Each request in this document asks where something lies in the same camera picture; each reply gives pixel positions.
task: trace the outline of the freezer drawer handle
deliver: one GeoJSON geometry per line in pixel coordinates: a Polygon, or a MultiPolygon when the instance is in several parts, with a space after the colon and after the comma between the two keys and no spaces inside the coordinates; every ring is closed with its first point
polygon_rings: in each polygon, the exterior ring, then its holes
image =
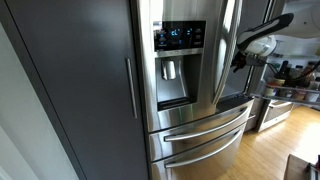
{"type": "Polygon", "coordinates": [[[214,156],[215,154],[219,153],[220,151],[222,151],[225,148],[227,148],[230,144],[232,144],[241,134],[242,134],[242,130],[239,130],[229,142],[227,142],[226,144],[224,144],[223,146],[221,146],[220,148],[218,148],[217,150],[215,150],[215,151],[213,151],[213,152],[211,152],[209,154],[200,156],[200,157],[195,158],[195,159],[187,160],[187,161],[166,164],[165,167],[166,168],[175,168],[175,167],[185,166],[185,165],[188,165],[188,164],[192,164],[192,163],[207,159],[207,158],[209,158],[211,156],[214,156]]]}
{"type": "Polygon", "coordinates": [[[269,107],[270,108],[281,108],[281,107],[284,107],[284,106],[288,106],[292,104],[291,102],[286,102],[286,103],[282,103],[282,104],[279,104],[279,105],[273,105],[273,104],[270,104],[269,107]]]}
{"type": "Polygon", "coordinates": [[[222,129],[226,126],[229,126],[230,124],[238,121],[244,114],[246,114],[248,112],[248,107],[245,108],[245,110],[242,110],[241,114],[238,115],[236,118],[234,118],[233,120],[222,124],[221,126],[215,127],[213,129],[209,129],[207,131],[201,131],[201,132],[196,132],[196,133],[190,133],[190,134],[182,134],[182,135],[173,135],[173,136],[166,136],[164,137],[164,141],[166,142],[171,142],[171,141],[180,141],[180,140],[184,140],[184,139],[189,139],[189,138],[194,138],[194,137],[198,137],[198,136],[203,136],[206,135],[208,133],[217,131],[219,129],[222,129]]]}
{"type": "Polygon", "coordinates": [[[133,86],[133,78],[132,78],[132,70],[131,70],[131,62],[129,58],[126,58],[127,62],[127,70],[129,75],[129,83],[130,83],[130,90],[131,90],[131,100],[132,100],[132,108],[133,108],[133,114],[134,118],[137,119],[137,106],[136,106],[136,98],[134,93],[134,86],[133,86]]]}

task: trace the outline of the dispenser control panel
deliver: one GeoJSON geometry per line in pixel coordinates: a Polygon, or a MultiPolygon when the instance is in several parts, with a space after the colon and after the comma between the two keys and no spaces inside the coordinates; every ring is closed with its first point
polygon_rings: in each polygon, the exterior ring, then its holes
{"type": "Polygon", "coordinates": [[[203,48],[205,21],[153,22],[154,51],[203,48]]]}

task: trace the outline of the refrigerator door handle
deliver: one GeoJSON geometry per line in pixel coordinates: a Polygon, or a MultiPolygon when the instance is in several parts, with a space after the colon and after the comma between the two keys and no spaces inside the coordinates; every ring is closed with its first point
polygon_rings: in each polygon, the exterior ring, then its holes
{"type": "Polygon", "coordinates": [[[273,104],[270,103],[269,107],[270,108],[281,108],[281,107],[284,107],[284,106],[288,106],[290,104],[292,104],[292,103],[291,102],[285,102],[285,103],[282,103],[282,104],[279,104],[279,105],[273,105],[273,104]]]}
{"type": "Polygon", "coordinates": [[[221,75],[217,90],[213,94],[213,100],[212,100],[213,104],[217,104],[218,103],[218,100],[219,100],[219,98],[220,98],[220,96],[221,96],[221,94],[223,92],[223,89],[225,87],[225,84],[226,84],[226,81],[227,81],[227,77],[228,77],[228,74],[229,74],[230,65],[231,65],[232,58],[233,58],[233,53],[234,53],[234,50],[235,50],[236,39],[237,39],[236,32],[237,32],[238,25],[239,25],[239,22],[240,22],[242,1],[235,1],[234,3],[235,3],[234,4],[234,6],[235,6],[234,7],[234,11],[235,12],[234,12],[234,15],[232,17],[233,21],[232,21],[231,28],[230,28],[231,29],[230,30],[231,31],[231,33],[230,33],[231,36],[230,36],[230,39],[229,39],[229,46],[226,49],[226,52],[224,54],[224,57],[225,57],[226,61],[224,63],[222,75],[221,75]]]}
{"type": "Polygon", "coordinates": [[[127,63],[127,70],[128,70],[129,83],[130,83],[131,102],[132,102],[132,108],[133,108],[133,115],[134,115],[134,118],[137,119],[137,118],[138,118],[138,114],[137,114],[136,98],[135,98],[133,78],[132,78],[131,60],[130,60],[129,58],[126,58],[126,63],[127,63]]]}
{"type": "Polygon", "coordinates": [[[221,146],[220,148],[218,148],[217,150],[215,150],[215,151],[213,151],[213,152],[211,152],[209,154],[197,157],[195,159],[190,159],[190,160],[187,160],[187,161],[165,164],[165,168],[168,169],[168,168],[175,168],[175,167],[185,166],[185,165],[189,165],[189,164],[196,163],[198,161],[210,158],[211,156],[214,156],[215,154],[217,154],[220,151],[222,151],[225,148],[227,148],[230,144],[232,144],[235,140],[237,140],[237,138],[241,134],[242,134],[242,130],[239,130],[230,141],[228,141],[226,144],[224,144],[223,146],[221,146]]]}
{"type": "Polygon", "coordinates": [[[242,110],[241,114],[239,114],[236,118],[234,118],[233,120],[222,124],[221,126],[206,130],[206,131],[201,131],[201,132],[196,132],[196,133],[189,133],[189,134],[182,134],[182,135],[174,135],[174,136],[166,136],[164,137],[164,141],[166,142],[172,142],[172,141],[180,141],[180,140],[184,140],[184,139],[190,139],[190,138],[194,138],[194,137],[198,137],[198,136],[203,136],[205,134],[217,131],[219,129],[222,129],[226,126],[229,126],[230,124],[236,122],[237,120],[239,120],[244,114],[246,114],[248,112],[249,108],[246,107],[244,110],[242,110]]]}

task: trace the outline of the stainless steel refrigerator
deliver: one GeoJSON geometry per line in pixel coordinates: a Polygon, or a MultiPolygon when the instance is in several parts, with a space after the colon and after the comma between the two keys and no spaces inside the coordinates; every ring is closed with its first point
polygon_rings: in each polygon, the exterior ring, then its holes
{"type": "Polygon", "coordinates": [[[267,0],[137,2],[152,179],[214,179],[232,164],[252,96],[270,99],[256,93],[266,67],[230,71],[237,32],[280,15],[284,5],[267,0]]]}

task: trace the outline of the wooden floor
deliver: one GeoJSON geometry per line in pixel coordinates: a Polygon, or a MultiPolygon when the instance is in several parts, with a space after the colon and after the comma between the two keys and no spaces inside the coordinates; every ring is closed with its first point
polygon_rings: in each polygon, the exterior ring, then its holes
{"type": "Polygon", "coordinates": [[[297,107],[288,119],[260,133],[246,132],[233,166],[219,179],[283,179],[289,154],[315,163],[320,154],[320,112],[297,107]]]}

